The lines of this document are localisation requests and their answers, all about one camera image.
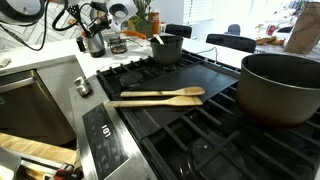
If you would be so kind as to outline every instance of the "small pot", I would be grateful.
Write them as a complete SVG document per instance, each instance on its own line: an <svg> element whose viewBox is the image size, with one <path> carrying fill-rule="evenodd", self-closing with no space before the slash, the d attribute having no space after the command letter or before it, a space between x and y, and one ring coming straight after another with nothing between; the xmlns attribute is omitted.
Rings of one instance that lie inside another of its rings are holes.
<svg viewBox="0 0 320 180"><path fill-rule="evenodd" d="M304 58L257 54L242 60L236 103L253 121L293 127L320 107L320 63Z"/></svg>
<svg viewBox="0 0 320 180"><path fill-rule="evenodd" d="M181 60L183 38L180 36L160 36L164 44L152 38L151 48L154 61L159 64L175 64Z"/></svg>

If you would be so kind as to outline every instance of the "window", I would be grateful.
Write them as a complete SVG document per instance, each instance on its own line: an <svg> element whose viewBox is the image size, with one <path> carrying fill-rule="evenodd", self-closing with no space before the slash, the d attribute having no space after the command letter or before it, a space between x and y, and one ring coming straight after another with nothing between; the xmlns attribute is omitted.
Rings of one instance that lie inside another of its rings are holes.
<svg viewBox="0 0 320 180"><path fill-rule="evenodd" d="M183 23L186 25L214 18L216 0L185 0Z"/></svg>

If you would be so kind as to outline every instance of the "oven handle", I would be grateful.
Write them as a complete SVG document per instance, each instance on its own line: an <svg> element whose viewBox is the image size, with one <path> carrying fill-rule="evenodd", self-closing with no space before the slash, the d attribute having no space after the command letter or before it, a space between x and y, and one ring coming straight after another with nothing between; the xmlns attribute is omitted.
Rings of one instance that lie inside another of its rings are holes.
<svg viewBox="0 0 320 180"><path fill-rule="evenodd" d="M21 81L17 81L17 82L14 82L14 83L6 84L4 86L0 86L0 93L4 93L4 92L7 92L7 91L18 89L18 88L21 88L21 87L24 87L24 86L28 86L28 85L31 85L31 84L34 84L34 83L36 83L36 80L35 80L34 77L23 79Z"/></svg>

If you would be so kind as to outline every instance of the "cabinet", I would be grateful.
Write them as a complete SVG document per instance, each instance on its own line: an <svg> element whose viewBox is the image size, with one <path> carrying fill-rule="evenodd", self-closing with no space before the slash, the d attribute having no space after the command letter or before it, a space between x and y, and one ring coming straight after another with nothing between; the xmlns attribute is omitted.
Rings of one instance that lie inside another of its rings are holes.
<svg viewBox="0 0 320 180"><path fill-rule="evenodd" d="M37 69L37 72L75 130L69 89L74 87L73 81L76 78L84 75L78 61L74 59L60 64L41 67Z"/></svg>

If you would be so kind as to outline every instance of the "white countertop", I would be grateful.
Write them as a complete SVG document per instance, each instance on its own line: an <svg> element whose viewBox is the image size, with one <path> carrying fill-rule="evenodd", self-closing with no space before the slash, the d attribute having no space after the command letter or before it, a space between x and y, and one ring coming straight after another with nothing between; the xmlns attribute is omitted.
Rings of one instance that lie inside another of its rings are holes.
<svg viewBox="0 0 320 180"><path fill-rule="evenodd" d="M148 41L134 39L143 47L140 47L134 42L128 42L128 52L114 55L110 49L107 48L107 53L100 58L92 58L89 53L80 52L75 39L47 43L44 49L39 52L29 50L25 47L0 51L0 53L10 57L12 60L8 66L0 69L0 76L77 59L85 76L90 77L96 74L97 70L105 70L110 66L117 67L121 63L126 64L130 61L137 61L140 58L152 56L152 50ZM213 47L217 48L219 62L236 68L241 68L241 60L245 56L250 55L250 53L190 39L184 39L183 42L183 49L193 53L211 50L200 53L200 55L215 60L216 51L212 49Z"/></svg>

